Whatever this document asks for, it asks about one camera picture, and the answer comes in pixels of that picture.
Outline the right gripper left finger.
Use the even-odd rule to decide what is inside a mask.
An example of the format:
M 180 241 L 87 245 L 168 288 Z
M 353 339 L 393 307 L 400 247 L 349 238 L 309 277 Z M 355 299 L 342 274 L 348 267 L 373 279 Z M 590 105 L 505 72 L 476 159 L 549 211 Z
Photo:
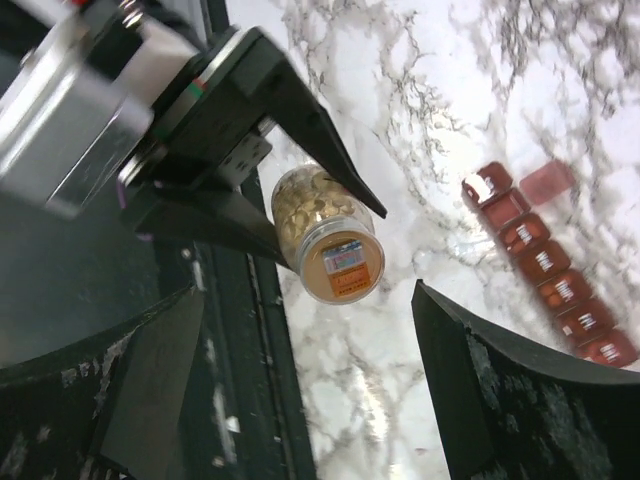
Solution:
M 186 288 L 1 370 L 4 479 L 164 479 L 204 309 Z

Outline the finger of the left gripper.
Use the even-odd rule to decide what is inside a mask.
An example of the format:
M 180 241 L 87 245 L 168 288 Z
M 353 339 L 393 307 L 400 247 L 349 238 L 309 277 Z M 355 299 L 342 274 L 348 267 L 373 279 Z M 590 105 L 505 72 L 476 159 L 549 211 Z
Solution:
M 246 31 L 239 88 L 261 112 L 380 217 L 387 209 L 358 174 L 327 110 L 317 101 L 288 56 L 259 28 Z
M 137 234 L 207 243 L 288 266 L 275 226 L 239 191 L 167 179 L 134 187 Z

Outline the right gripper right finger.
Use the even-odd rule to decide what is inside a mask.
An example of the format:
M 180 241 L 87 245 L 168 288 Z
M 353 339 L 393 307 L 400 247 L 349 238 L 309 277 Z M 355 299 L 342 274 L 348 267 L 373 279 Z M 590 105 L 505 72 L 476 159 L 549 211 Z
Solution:
M 638 373 L 533 342 L 423 281 L 411 305 L 451 478 L 638 478 Z

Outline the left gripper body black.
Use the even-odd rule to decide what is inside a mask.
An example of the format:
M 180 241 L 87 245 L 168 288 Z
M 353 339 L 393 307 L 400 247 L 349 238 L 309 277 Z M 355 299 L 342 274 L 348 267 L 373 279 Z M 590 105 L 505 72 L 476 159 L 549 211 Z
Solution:
M 269 154 L 259 29 L 210 47 L 145 1 L 5 1 L 1 192 L 64 218 L 111 179 L 131 220 L 257 220 L 241 184 Z

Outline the clear pill bottle yellow capsules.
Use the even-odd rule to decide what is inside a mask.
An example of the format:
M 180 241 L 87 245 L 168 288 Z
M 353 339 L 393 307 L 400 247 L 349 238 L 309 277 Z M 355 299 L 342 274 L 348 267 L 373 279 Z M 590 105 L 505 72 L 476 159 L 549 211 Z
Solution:
M 288 267 L 316 300 L 350 304 L 377 287 L 385 253 L 371 214 L 320 166 L 305 164 L 283 175 L 271 211 Z

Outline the red weekly pill organizer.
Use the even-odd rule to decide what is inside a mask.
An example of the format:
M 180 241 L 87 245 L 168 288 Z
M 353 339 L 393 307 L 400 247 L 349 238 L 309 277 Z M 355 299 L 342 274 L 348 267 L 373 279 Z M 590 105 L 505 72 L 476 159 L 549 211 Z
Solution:
M 496 244 L 534 289 L 571 352 L 601 365 L 628 367 L 639 360 L 638 350 L 533 210 L 573 184 L 573 174 L 560 160 L 548 162 L 518 184 L 494 161 L 465 176 L 461 188 Z

